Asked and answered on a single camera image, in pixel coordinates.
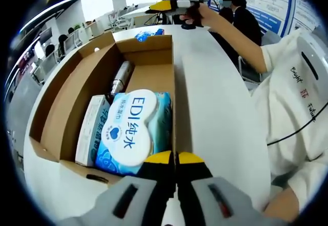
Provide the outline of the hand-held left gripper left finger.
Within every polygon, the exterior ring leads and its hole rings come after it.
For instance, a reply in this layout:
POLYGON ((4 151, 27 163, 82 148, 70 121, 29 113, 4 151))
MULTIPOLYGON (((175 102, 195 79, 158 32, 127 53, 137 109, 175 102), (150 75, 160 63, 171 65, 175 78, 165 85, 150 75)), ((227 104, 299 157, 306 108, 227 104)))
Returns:
POLYGON ((161 225, 175 190, 175 153, 149 156, 136 176, 125 176, 101 193, 93 208, 60 225, 161 225))

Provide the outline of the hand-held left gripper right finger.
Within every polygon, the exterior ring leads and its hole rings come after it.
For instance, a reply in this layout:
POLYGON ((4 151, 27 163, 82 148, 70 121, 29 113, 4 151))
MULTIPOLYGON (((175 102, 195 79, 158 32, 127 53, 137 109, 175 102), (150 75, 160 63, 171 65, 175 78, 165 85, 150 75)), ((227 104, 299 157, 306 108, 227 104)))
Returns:
POLYGON ((253 208, 251 198, 222 177, 214 177, 197 155, 177 155, 178 198, 187 225, 287 225, 253 208))

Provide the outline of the person's right hand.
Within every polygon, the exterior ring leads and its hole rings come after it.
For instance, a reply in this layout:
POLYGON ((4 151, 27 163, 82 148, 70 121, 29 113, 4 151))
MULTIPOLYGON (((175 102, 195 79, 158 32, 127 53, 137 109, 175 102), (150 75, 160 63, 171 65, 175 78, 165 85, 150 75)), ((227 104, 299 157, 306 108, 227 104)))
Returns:
POLYGON ((201 25, 214 29, 217 26, 218 13, 206 4, 200 3, 188 8, 186 14, 180 15, 179 18, 189 25, 201 25))

